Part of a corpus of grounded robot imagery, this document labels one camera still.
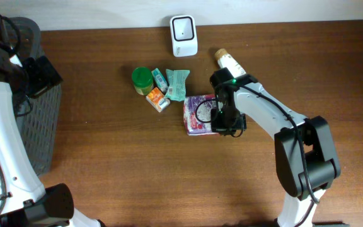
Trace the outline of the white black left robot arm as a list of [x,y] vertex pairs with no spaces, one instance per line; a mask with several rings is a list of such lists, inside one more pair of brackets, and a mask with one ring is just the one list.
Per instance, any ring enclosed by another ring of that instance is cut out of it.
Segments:
[[62,81],[39,47],[34,21],[0,15],[0,226],[101,226],[74,207],[67,185],[45,187],[25,151],[15,109]]

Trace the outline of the red purple tissue pack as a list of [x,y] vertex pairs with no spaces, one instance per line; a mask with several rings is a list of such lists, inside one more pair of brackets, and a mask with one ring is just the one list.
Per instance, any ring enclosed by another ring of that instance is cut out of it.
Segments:
[[186,97],[183,105],[183,121],[189,136],[213,135],[211,129],[211,110],[216,108],[214,95]]

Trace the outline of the teal wet wipes pack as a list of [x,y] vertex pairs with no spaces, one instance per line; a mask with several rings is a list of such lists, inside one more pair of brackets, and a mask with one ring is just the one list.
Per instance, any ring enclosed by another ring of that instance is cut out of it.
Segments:
[[190,74],[189,70],[166,70],[169,86],[165,94],[170,100],[183,102],[186,97],[185,81]]

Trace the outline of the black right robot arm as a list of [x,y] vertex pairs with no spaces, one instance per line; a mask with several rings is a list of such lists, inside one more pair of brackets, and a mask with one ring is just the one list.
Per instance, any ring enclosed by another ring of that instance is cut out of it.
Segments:
[[254,120],[274,141],[277,177],[285,190],[282,212],[274,226],[313,226],[316,207],[341,166],[328,122],[299,114],[272,95],[250,74],[233,76],[228,68],[213,73],[216,107],[213,132],[239,137],[245,118]]

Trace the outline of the grey plastic mesh basket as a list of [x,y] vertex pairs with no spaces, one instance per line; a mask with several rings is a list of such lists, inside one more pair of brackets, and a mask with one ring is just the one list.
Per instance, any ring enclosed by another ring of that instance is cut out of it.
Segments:
[[40,176],[51,167],[62,78],[42,49],[39,26],[24,17],[11,20],[21,35],[17,57],[30,80],[13,92],[14,114],[30,164]]

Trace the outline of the orange tissue pack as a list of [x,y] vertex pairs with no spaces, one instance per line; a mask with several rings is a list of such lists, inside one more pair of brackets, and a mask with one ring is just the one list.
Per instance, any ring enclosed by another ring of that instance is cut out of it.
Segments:
[[158,111],[162,112],[170,105],[170,100],[166,98],[162,91],[158,88],[154,88],[147,94],[146,100]]

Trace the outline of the small green tissue pack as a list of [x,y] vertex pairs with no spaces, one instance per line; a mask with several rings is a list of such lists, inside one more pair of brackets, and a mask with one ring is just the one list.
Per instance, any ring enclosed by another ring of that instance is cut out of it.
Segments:
[[168,83],[158,68],[151,71],[158,89],[165,94],[168,91]]

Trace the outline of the white pouch with cork cap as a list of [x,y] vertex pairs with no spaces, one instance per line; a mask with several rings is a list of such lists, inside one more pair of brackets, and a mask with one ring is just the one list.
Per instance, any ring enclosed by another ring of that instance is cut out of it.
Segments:
[[220,68],[227,68],[234,78],[245,75],[243,67],[229,54],[226,49],[219,49],[214,57]]

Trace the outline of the green cup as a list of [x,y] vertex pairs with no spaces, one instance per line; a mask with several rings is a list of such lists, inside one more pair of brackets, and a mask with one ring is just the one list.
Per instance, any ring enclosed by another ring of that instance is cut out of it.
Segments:
[[136,92],[148,95],[154,88],[153,75],[147,67],[137,67],[132,72],[132,82]]

